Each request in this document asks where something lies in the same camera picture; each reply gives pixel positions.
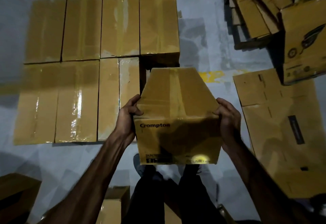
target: person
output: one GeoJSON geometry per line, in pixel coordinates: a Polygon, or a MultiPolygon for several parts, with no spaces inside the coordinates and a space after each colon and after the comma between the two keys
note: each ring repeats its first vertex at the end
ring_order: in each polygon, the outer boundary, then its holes
{"type": "MultiPolygon", "coordinates": [[[[140,95],[131,98],[119,111],[116,127],[104,142],[99,153],[68,195],[39,223],[94,224],[105,193],[128,145],[135,138],[133,115],[142,115],[137,108],[140,95]]],[[[302,205],[289,199],[263,169],[241,140],[241,114],[222,98],[213,113],[221,118],[222,148],[230,156],[243,180],[261,221],[275,223],[319,223],[302,205]]],[[[153,165],[141,166],[139,156],[134,165],[138,181],[130,206],[122,223],[164,223],[164,179],[153,165]]],[[[181,220],[187,223],[226,223],[210,201],[197,175],[198,165],[187,165],[178,186],[181,220]]]]}

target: hand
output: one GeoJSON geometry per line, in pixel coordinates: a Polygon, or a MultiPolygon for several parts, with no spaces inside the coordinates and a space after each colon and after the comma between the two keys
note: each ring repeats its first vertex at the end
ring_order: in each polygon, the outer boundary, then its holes
{"type": "Polygon", "coordinates": [[[241,114],[234,106],[225,99],[217,98],[220,106],[213,112],[221,118],[221,136],[224,143],[227,143],[234,136],[234,130],[239,131],[241,127],[241,114]]]}
{"type": "Polygon", "coordinates": [[[114,133],[117,134],[127,147],[135,138],[135,125],[132,116],[142,115],[143,112],[137,108],[137,101],[140,100],[139,94],[129,99],[128,103],[119,111],[114,133]]]}

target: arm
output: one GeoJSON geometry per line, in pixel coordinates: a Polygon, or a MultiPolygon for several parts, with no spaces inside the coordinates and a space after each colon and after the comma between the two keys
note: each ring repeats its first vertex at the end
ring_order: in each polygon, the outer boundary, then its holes
{"type": "Polygon", "coordinates": [[[217,102],[220,106],[214,114],[222,117],[222,148],[244,182],[261,221],[264,224],[312,223],[311,214],[283,193],[241,140],[239,111],[224,99],[218,98],[217,102]]]}
{"type": "Polygon", "coordinates": [[[126,147],[135,138],[132,115],[142,115],[136,107],[140,95],[120,109],[114,131],[67,197],[48,212],[41,224],[93,224],[105,193],[126,147]]]}

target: right hand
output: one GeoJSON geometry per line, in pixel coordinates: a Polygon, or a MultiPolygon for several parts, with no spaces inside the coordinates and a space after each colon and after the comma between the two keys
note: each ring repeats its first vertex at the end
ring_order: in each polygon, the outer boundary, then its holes
{"type": "Polygon", "coordinates": [[[241,114],[225,99],[217,98],[216,101],[220,106],[213,113],[219,115],[221,118],[221,136],[224,143],[227,145],[228,141],[234,138],[234,130],[238,130],[240,133],[241,114]]]}

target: leg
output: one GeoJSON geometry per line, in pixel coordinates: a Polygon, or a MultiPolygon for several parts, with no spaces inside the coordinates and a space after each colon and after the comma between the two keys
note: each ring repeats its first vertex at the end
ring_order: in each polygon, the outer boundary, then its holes
{"type": "Polygon", "coordinates": [[[211,202],[202,180],[197,175],[199,165],[186,165],[179,182],[179,208],[182,224],[226,224],[211,202]]]}
{"type": "Polygon", "coordinates": [[[141,179],[138,181],[130,200],[130,206],[122,224],[157,223],[164,224],[163,177],[154,166],[141,166],[139,155],[134,165],[141,179]]]}

